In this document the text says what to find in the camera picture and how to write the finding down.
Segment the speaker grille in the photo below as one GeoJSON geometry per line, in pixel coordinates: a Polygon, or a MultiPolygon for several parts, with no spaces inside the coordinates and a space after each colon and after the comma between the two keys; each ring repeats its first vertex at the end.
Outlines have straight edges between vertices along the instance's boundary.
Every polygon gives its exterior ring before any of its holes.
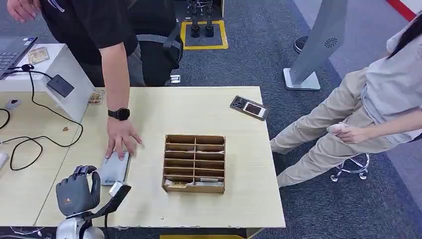
{"type": "Polygon", "coordinates": [[[332,48],[333,46],[337,44],[337,42],[338,42],[337,38],[331,37],[327,41],[325,41],[324,46],[326,48],[332,48]]]}

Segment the wooden organizer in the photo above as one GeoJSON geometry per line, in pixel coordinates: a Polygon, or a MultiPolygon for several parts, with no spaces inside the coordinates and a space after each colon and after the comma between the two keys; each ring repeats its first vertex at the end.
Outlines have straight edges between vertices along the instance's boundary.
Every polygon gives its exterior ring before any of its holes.
{"type": "Polygon", "coordinates": [[[166,192],[224,193],[225,137],[168,134],[164,150],[166,192]]]}

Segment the white pad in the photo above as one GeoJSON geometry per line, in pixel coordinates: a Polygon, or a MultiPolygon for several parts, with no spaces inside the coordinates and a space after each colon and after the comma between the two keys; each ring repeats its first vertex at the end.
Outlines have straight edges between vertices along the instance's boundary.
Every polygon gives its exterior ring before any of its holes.
{"type": "Polygon", "coordinates": [[[9,159],[9,155],[7,153],[0,152],[0,169],[3,168],[6,161],[9,159]]]}
{"type": "Polygon", "coordinates": [[[334,133],[334,132],[338,131],[339,129],[347,128],[347,127],[349,127],[348,124],[345,124],[343,122],[340,122],[340,123],[336,123],[336,124],[333,124],[331,126],[328,126],[327,127],[327,132],[336,135],[336,133],[334,133]]]}
{"type": "Polygon", "coordinates": [[[113,152],[110,158],[104,158],[101,168],[97,169],[101,178],[101,185],[112,186],[116,181],[125,181],[126,170],[129,163],[129,152],[124,152],[123,160],[113,152]]]}

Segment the smartwatch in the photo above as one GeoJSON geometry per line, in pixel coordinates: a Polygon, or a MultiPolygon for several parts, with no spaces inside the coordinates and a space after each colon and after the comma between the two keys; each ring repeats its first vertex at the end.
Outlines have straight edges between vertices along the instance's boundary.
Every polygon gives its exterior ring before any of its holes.
{"type": "Polygon", "coordinates": [[[129,118],[130,110],[125,108],[118,109],[117,111],[108,110],[108,116],[113,117],[119,121],[124,121],[129,118]]]}

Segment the laptop keyboard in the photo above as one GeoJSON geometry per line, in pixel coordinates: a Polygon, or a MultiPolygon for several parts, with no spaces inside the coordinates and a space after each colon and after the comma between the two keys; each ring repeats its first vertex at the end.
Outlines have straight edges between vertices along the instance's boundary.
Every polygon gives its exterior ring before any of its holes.
{"type": "Polygon", "coordinates": [[[0,71],[7,70],[7,68],[15,62],[18,53],[2,52],[0,53],[0,71]]]}

